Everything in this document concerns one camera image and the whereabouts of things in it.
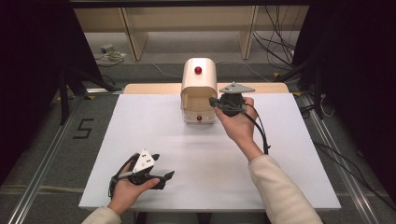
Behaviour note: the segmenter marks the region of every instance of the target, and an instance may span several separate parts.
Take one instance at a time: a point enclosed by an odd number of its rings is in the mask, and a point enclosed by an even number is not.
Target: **hand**
[[[130,166],[131,162],[125,166],[125,168],[122,170],[122,173],[128,172]],[[116,184],[113,198],[107,207],[121,216],[127,209],[134,205],[140,194],[156,186],[159,182],[159,178],[154,178],[146,181],[142,185],[137,186],[131,183],[127,178],[121,179]]]
[[[244,101],[245,104],[247,104],[246,113],[253,119],[256,119],[256,111],[251,107],[251,105],[254,106],[254,100],[252,98],[244,97]],[[235,141],[249,161],[252,161],[263,154],[253,140],[253,122],[240,113],[233,117],[228,117],[218,108],[215,108],[215,112],[227,135]]]

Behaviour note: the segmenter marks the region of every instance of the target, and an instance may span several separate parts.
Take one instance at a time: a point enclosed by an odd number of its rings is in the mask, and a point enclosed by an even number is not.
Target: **red light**
[[[200,66],[195,67],[194,69],[195,74],[200,75],[202,73],[202,68]]]

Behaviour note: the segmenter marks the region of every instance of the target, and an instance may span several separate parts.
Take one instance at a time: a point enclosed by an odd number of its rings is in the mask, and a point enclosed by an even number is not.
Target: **white sleeve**
[[[248,165],[271,223],[322,223],[315,209],[277,162],[262,155]]]
[[[100,207],[93,211],[82,224],[121,224],[121,217],[108,207]]]

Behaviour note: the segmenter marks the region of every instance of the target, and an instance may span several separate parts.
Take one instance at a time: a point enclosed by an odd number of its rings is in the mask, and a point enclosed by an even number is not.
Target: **white table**
[[[314,208],[339,209],[340,203],[293,96],[289,93],[251,96],[272,146],[269,154]],[[261,146],[257,130],[255,139]],[[143,148],[161,155],[152,175],[176,172],[164,190],[142,194],[133,206],[135,211],[262,212],[264,207],[250,180],[247,159],[218,120],[209,125],[184,123],[179,94],[120,96],[79,206],[93,209],[107,205],[110,177]]]

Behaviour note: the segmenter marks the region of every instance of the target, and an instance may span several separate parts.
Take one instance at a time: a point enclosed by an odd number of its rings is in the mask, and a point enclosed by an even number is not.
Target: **forearm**
[[[273,158],[260,156],[251,161],[248,168],[273,224],[321,223],[304,194]]]

